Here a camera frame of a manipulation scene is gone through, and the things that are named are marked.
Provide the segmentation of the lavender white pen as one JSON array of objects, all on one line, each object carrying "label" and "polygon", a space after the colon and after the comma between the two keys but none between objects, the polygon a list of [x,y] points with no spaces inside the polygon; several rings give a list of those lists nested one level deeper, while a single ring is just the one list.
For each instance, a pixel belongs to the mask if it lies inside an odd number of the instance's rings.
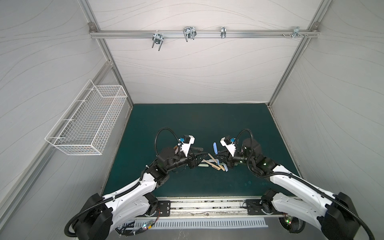
[{"label": "lavender white pen", "polygon": [[228,171],[227,165],[224,162],[220,161],[219,159],[217,159],[217,165],[220,167],[222,171],[224,172]]}]

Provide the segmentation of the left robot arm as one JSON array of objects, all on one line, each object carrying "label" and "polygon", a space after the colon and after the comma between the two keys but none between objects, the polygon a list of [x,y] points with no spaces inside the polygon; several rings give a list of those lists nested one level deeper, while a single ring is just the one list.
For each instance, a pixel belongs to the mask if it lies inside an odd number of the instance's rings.
[{"label": "left robot arm", "polygon": [[174,148],[162,149],[137,180],[103,197],[99,194],[89,197],[80,212],[66,223],[64,234],[79,240],[105,240],[129,220],[153,215],[158,199],[152,192],[169,179],[172,170],[183,166],[193,169],[206,155],[206,152],[184,154]]}]

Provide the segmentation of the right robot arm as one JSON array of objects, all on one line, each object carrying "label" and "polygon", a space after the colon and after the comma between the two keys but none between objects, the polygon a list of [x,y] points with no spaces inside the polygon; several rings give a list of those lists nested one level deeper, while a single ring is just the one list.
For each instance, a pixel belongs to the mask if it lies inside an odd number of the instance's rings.
[{"label": "right robot arm", "polygon": [[223,137],[220,143],[225,150],[218,151],[214,146],[216,157],[222,158],[229,168],[245,164],[254,176],[294,194],[291,198],[269,190],[262,196],[262,209],[266,214],[280,212],[297,218],[319,229],[328,240],[352,240],[360,228],[370,240],[375,238],[346,194],[325,191],[295,175],[264,156],[261,145],[253,138],[245,139],[241,147],[237,146],[235,138]]}]

